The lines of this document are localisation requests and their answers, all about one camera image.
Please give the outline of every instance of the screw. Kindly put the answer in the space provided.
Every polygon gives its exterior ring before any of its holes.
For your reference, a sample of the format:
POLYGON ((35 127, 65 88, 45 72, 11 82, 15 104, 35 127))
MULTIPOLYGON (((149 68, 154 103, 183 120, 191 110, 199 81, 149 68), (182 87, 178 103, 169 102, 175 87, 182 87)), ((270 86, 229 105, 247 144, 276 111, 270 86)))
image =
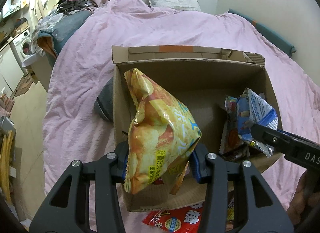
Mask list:
POLYGON ((114 152, 110 152, 107 154, 108 159, 114 159, 116 157, 116 154, 114 152))
POLYGON ((213 152, 211 152, 211 153, 208 153, 208 158, 209 159, 211 159, 211 160, 214 160, 214 159, 216 159, 217 158, 217 155, 215 154, 215 153, 213 153, 213 152))
POLYGON ((245 161, 243 162, 243 165, 244 165, 245 167, 251 167, 251 162, 250 162, 249 160, 245 160, 245 161))
POLYGON ((80 161, 79 161, 79 160, 74 160, 74 161, 71 163, 71 165, 72 165, 73 167, 78 167, 78 166, 80 165, 80 161))

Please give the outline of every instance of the washing machine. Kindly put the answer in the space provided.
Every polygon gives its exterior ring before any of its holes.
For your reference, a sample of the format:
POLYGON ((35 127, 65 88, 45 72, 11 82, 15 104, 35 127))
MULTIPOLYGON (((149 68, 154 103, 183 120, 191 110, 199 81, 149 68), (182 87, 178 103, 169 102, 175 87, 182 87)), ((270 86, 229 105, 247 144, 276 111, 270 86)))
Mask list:
POLYGON ((21 70, 25 75, 28 74, 27 70, 22 66, 22 62, 24 61, 25 57, 31 55, 31 35, 29 30, 23 31, 19 36, 14 38, 10 42, 11 50, 18 62, 21 70))

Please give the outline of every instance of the orange snack wrapper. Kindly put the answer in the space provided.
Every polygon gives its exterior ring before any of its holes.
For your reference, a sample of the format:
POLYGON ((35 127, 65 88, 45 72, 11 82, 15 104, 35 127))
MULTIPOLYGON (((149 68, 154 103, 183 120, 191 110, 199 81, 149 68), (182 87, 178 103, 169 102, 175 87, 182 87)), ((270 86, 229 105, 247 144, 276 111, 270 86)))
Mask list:
POLYGON ((137 109, 124 189, 136 194, 161 176, 176 194, 201 131, 189 109, 141 71, 131 69, 124 77, 137 109))

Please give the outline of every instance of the bed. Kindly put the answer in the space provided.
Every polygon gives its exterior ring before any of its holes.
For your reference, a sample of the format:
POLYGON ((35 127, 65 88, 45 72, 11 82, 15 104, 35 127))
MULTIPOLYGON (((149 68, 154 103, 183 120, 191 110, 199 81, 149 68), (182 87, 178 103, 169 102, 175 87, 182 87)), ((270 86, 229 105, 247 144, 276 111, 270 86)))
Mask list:
MULTIPOLYGON (((70 37, 53 68, 43 122, 46 193, 71 161, 97 160, 115 147, 112 123, 93 111, 97 96, 113 77, 111 46, 168 44, 262 54, 283 129, 320 142, 320 88, 248 21, 229 13, 209 15, 149 8, 142 0, 110 0, 70 37)), ((303 172, 281 157, 263 173, 286 209, 303 172)), ((94 186, 90 195, 92 225, 93 196, 94 186)), ((150 227, 141 223, 146 213, 127 212, 120 190, 118 196, 126 231, 150 232, 150 227)), ((154 228, 153 232, 162 231, 154 228)))

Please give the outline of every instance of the beige floor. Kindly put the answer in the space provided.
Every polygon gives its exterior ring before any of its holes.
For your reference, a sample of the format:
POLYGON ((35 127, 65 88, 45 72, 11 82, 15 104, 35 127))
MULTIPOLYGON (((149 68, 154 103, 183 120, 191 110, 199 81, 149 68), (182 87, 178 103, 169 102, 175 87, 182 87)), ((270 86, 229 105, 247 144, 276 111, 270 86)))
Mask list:
POLYGON ((20 220, 32 219, 44 200, 42 121, 47 92, 40 82, 16 97, 10 119, 17 130, 13 167, 14 204, 20 220))

